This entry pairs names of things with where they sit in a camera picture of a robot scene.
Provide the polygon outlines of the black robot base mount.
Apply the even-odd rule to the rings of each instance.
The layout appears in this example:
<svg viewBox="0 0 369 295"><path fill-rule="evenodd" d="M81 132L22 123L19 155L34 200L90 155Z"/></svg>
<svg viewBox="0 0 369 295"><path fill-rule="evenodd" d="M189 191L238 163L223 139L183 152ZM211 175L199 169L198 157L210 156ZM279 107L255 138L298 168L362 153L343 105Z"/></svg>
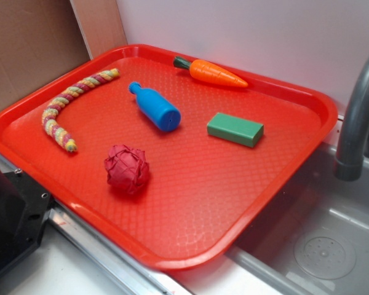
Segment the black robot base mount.
<svg viewBox="0 0 369 295"><path fill-rule="evenodd" d="M51 206L30 175L0 170L0 278L39 248Z"/></svg>

